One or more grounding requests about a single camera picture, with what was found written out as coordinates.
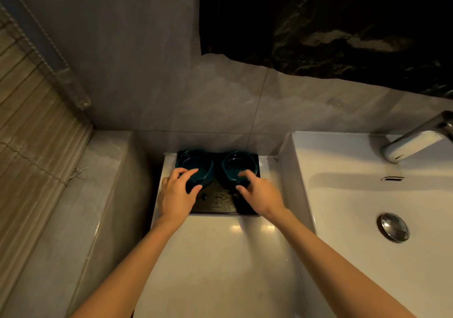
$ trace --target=hand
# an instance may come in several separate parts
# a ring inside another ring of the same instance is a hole
[[[273,222],[278,213],[286,209],[280,191],[268,180],[257,177],[250,170],[241,171],[238,175],[250,180],[247,189],[243,186],[236,186],[236,189],[255,212]]]
[[[162,190],[159,193],[158,205],[160,211],[160,220],[173,224],[178,229],[195,204],[198,192],[203,188],[200,184],[195,186],[190,194],[186,192],[186,182],[195,174],[198,169],[187,170],[182,167],[176,168],[170,177],[162,180]]]

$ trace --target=teal bowl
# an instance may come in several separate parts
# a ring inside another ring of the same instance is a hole
[[[247,187],[250,184],[246,177],[238,176],[238,173],[247,169],[255,175],[258,172],[258,164],[246,151],[231,151],[222,160],[222,170],[233,187]]]
[[[198,171],[187,181],[187,187],[193,188],[198,184],[206,186],[214,178],[214,162],[204,150],[185,151],[176,161],[176,167],[187,170],[198,168]]]

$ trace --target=chrome drain plug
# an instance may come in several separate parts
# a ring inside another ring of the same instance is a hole
[[[377,217],[377,227],[385,238],[396,243],[407,241],[411,235],[403,219],[393,213],[383,213]]]

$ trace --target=white sink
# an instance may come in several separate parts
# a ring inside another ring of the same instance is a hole
[[[280,153],[285,200],[320,238],[418,318],[453,312],[453,145],[441,141],[390,164],[385,137],[296,132]],[[382,181],[388,176],[400,182]],[[399,215],[411,236],[386,239],[384,212]],[[334,317],[300,264],[307,317]]]

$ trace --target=black plastic sheet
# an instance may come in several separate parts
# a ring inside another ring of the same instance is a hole
[[[453,0],[200,0],[201,53],[453,98]]]

